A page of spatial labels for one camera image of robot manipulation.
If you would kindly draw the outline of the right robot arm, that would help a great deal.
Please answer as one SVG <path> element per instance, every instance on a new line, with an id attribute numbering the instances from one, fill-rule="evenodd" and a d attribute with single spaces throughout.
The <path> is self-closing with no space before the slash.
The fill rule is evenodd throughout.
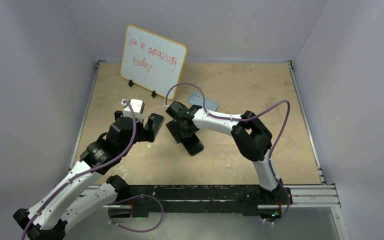
<path id="1" fill-rule="evenodd" d="M 204 149 L 196 135 L 198 131 L 209 130 L 230 136 L 242 156 L 253 163 L 262 188 L 262 200 L 272 204 L 280 198 L 280 179 L 269 162 L 273 135 L 253 112 L 226 114 L 206 110 L 199 105 L 186 107 L 178 101 L 172 102 L 165 112 L 172 118 L 166 124 L 167 129 L 190 156 Z"/>

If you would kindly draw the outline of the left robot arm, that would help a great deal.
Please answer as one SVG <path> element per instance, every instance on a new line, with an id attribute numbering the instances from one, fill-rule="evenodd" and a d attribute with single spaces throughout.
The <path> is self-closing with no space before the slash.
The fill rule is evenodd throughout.
<path id="1" fill-rule="evenodd" d="M 107 132 L 90 143 L 80 159 L 52 191 L 30 208 L 20 208 L 13 218 L 22 228 L 21 239 L 62 240 L 84 218 L 105 205 L 127 203 L 149 195 L 134 191 L 119 175 L 112 175 L 92 194 L 81 194 L 125 157 L 137 142 L 155 141 L 164 117 L 152 113 L 144 122 L 139 111 L 116 111 Z"/>

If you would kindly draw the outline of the bare black phone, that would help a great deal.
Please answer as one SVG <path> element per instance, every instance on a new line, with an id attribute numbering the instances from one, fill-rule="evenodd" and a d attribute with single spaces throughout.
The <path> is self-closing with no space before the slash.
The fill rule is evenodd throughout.
<path id="1" fill-rule="evenodd" d="M 163 122 L 164 122 L 164 117 L 162 115 L 151 113 L 148 116 L 146 129 L 150 132 L 151 136 L 153 137 L 157 136 Z"/>

